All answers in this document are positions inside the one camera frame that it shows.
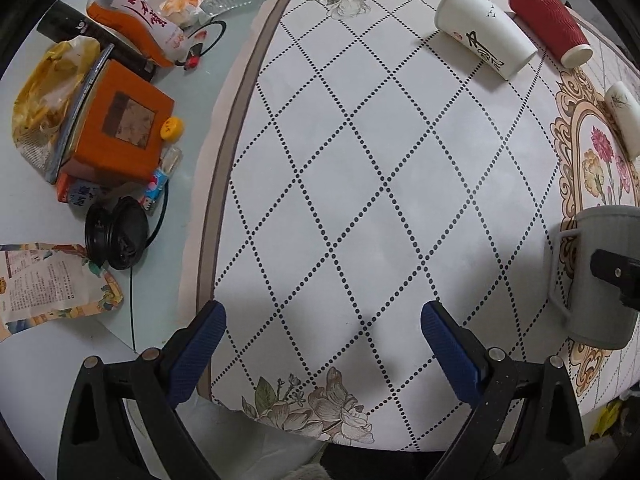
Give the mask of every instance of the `tablecloth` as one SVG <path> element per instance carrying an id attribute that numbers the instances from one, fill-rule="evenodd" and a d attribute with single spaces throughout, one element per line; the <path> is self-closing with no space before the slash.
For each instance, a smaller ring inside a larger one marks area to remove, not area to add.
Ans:
<path id="1" fill-rule="evenodd" d="M 433 299 L 513 359 L 561 356 L 582 413 L 640 377 L 637 326 L 620 351 L 575 344 L 546 299 L 558 229 L 638 204 L 602 103 L 638 72 L 579 18 L 594 56 L 565 71 L 516 18 L 538 54 L 505 82 L 436 30 L 439 1 L 260 10 L 198 160 L 180 285 L 183 309 L 227 310 L 201 382 L 216 402 L 340 444 L 445 449 L 468 406 L 420 332 Z"/>

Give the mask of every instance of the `snack bag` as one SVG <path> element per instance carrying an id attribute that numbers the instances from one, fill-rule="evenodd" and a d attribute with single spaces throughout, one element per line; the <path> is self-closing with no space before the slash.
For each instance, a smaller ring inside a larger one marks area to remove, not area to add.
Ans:
<path id="1" fill-rule="evenodd" d="M 100 55 L 100 43 L 78 36 L 51 47 L 14 103 L 12 137 L 20 154 L 40 173 L 65 118 L 74 91 Z"/>

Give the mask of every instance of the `diamond dotted pattern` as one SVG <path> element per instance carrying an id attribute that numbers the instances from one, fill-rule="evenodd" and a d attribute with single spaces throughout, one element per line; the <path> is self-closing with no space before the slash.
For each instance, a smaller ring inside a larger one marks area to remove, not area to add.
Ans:
<path id="1" fill-rule="evenodd" d="M 260 376 L 294 373 L 306 395 L 335 366 L 368 410 L 370 447 L 445 449 L 468 407 L 422 338 L 432 299 L 515 359 L 566 357 L 540 292 L 561 218 L 549 131 L 559 68 L 540 48 L 505 83 L 435 30 L 439 1 L 373 0 L 340 22 L 290 1 L 226 198 L 221 254 L 238 246 L 216 274 L 230 322 L 212 394 L 228 407 Z M 633 80 L 592 39 L 589 76 Z M 637 377 L 637 343 L 638 329 L 607 360 L 623 377 L 606 367 L 616 387 L 597 385 L 589 409 Z"/>

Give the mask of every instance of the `mug handle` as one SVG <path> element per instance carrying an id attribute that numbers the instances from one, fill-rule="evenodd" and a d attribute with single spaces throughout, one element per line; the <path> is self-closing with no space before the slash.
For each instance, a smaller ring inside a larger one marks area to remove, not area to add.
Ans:
<path id="1" fill-rule="evenodd" d="M 556 275 L 558 274 L 558 267 L 560 264 L 560 240 L 562 238 L 568 238 L 569 236 L 580 235 L 580 229 L 568 229 L 567 231 L 560 231 L 554 239 L 554 250 L 551 255 L 551 275 L 549 276 L 549 288 L 546 292 L 549 301 L 560 309 L 565 316 L 569 317 L 571 311 L 564 306 L 562 298 L 556 294 Z"/>

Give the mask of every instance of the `ripple paper cup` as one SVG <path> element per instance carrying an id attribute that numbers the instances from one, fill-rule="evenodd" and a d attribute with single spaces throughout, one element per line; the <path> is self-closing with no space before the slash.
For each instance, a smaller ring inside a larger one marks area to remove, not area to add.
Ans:
<path id="1" fill-rule="evenodd" d="M 434 21 L 507 81 L 537 52 L 527 35 L 491 0 L 441 0 Z"/>
<path id="2" fill-rule="evenodd" d="M 509 6 L 568 69 L 593 55 L 589 41 L 560 0 L 509 0 Z"/>

